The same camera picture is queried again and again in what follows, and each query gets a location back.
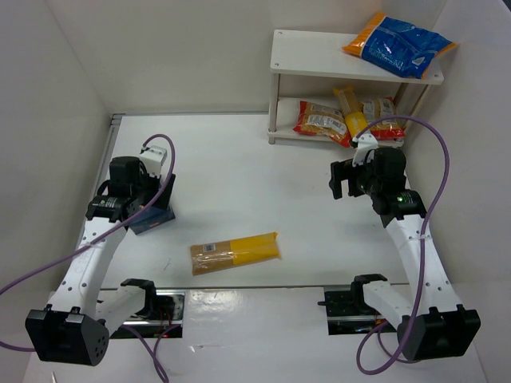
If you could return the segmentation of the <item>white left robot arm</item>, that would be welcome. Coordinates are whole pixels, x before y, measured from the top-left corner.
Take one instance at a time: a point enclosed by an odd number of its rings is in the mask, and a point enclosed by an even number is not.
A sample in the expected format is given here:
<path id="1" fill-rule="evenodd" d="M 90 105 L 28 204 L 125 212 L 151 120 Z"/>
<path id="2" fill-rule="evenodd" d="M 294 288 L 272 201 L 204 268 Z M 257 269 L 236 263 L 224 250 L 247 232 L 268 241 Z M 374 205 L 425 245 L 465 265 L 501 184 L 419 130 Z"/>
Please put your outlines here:
<path id="1" fill-rule="evenodd" d="M 113 255 L 126 235 L 122 223 L 154 200 L 168 205 L 174 178 L 161 180 L 167 152 L 146 148 L 139 156 L 119 156 L 109 178 L 87 207 L 81 247 L 46 307 L 31 310 L 25 327 L 41 361 L 95 366 L 109 339 L 130 316 L 151 318 L 160 299 L 152 281 L 128 278 L 103 302 L 98 296 Z"/>

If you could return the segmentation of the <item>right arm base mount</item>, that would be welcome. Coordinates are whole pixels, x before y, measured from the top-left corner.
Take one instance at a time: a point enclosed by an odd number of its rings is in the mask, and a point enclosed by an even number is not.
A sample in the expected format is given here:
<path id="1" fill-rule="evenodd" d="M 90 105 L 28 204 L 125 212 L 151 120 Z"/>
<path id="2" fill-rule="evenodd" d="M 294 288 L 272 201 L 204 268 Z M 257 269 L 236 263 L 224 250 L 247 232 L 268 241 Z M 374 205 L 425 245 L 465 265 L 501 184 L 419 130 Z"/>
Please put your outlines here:
<path id="1" fill-rule="evenodd" d="M 360 305 L 348 285 L 324 287 L 317 305 L 326 312 L 330 335 L 367 334 L 384 321 L 378 311 Z"/>

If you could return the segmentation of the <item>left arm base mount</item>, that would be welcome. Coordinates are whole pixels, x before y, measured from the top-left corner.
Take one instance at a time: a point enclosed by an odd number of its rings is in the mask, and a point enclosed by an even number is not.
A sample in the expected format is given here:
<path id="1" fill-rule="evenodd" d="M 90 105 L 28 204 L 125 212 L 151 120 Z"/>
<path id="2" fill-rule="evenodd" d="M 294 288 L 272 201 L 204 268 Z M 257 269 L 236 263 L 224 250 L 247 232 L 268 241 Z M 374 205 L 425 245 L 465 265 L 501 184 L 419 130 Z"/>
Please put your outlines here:
<path id="1" fill-rule="evenodd" d="M 156 308 L 147 316 L 132 314 L 123 325 L 132 328 L 144 339 L 182 338 L 185 291 L 158 289 Z"/>

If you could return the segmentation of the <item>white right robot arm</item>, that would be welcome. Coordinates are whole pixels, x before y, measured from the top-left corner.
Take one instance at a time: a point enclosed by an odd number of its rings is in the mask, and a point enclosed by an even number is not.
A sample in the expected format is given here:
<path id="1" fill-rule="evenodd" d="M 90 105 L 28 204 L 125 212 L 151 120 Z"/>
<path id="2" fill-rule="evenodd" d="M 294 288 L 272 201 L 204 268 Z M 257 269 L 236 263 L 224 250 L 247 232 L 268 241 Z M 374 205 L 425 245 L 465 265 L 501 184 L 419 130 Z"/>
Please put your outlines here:
<path id="1" fill-rule="evenodd" d="M 409 302 L 380 274 L 355 277 L 359 304 L 381 314 L 396 330 L 407 361 L 460 357 L 480 329 L 476 310 L 466 309 L 454 291 L 430 235 L 421 196 L 406 186 L 406 157 L 396 148 L 376 148 L 357 163 L 331 163 L 329 187 L 335 199 L 342 183 L 352 197 L 368 195 L 404 266 L 414 301 Z"/>

